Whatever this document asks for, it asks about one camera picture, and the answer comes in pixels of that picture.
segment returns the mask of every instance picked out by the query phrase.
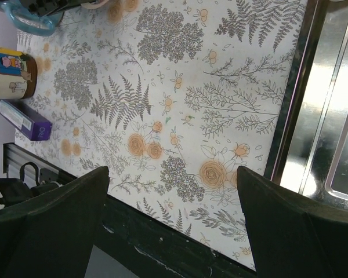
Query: small box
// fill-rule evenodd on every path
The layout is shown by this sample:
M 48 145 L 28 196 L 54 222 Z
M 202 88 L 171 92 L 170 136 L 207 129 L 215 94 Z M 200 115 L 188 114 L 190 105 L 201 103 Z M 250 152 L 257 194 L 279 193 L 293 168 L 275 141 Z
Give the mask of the small box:
M 50 138 L 52 123 L 20 100 L 0 100 L 0 114 L 31 141 Z

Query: stainless steel sink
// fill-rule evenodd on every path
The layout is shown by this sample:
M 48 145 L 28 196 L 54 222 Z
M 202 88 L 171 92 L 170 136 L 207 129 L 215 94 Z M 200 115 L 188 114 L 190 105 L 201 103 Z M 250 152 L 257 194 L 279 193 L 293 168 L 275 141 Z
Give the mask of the stainless steel sink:
M 348 210 L 348 1 L 331 2 L 318 40 L 281 186 Z

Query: blue handle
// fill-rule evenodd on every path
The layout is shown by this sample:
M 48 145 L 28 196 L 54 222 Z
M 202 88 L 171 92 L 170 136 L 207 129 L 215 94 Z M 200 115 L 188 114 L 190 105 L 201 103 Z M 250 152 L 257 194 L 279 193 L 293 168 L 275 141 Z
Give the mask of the blue handle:
M 31 14 L 26 8 L 19 7 L 10 2 L 5 2 L 2 5 L 2 9 L 5 11 L 6 16 L 13 22 L 13 24 L 19 29 L 27 33 L 31 33 L 37 36 L 51 36 L 55 29 L 57 22 L 47 16 L 38 17 L 34 14 Z M 45 26 L 46 29 L 41 29 L 35 26 L 28 25 L 20 21 L 17 16 L 20 16 L 26 20 L 34 21 L 40 23 L 42 26 Z

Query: jar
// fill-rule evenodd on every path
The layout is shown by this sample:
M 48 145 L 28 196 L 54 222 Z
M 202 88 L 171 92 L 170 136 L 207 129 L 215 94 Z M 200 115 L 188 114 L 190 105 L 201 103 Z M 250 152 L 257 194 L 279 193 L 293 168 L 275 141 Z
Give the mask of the jar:
M 0 98 L 32 97 L 36 81 L 35 59 L 23 52 L 0 47 Z

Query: tablecloth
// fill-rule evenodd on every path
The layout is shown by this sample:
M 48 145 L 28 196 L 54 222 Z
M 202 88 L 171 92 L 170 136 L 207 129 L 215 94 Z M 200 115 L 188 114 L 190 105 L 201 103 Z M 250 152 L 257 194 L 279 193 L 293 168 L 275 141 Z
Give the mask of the tablecloth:
M 305 0 L 117 0 L 66 12 L 27 104 L 51 139 L 16 144 L 254 269 L 235 171 L 263 174 Z

